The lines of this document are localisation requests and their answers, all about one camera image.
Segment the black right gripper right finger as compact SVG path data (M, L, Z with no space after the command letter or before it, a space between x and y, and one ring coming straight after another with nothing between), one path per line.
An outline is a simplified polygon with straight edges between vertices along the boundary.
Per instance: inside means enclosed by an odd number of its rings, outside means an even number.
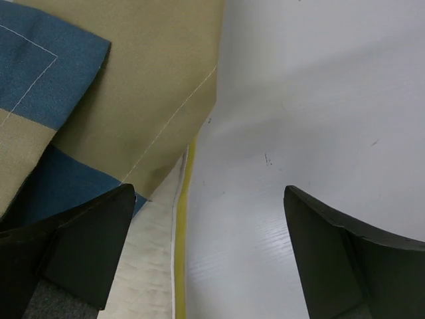
M289 185L284 211L310 318L423 318L424 242Z

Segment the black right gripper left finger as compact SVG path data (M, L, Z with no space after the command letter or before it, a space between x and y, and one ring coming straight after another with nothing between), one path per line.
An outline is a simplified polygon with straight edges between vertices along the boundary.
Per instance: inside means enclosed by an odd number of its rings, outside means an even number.
M1 222L2 318L97 318L135 207L123 184L43 220Z

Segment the blue beige striped pillowcase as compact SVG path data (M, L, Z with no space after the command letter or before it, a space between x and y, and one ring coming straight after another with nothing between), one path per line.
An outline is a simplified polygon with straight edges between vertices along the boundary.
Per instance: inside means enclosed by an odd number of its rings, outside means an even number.
M1 2L1 227L143 207L216 102L223 1Z

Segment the cream yellow-edged pillow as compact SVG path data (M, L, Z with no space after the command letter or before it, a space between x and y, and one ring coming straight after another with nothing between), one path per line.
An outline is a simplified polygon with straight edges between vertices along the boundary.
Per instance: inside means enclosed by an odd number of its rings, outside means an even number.
M176 273L183 252L187 183L194 144L131 222L105 310L99 318L176 318Z

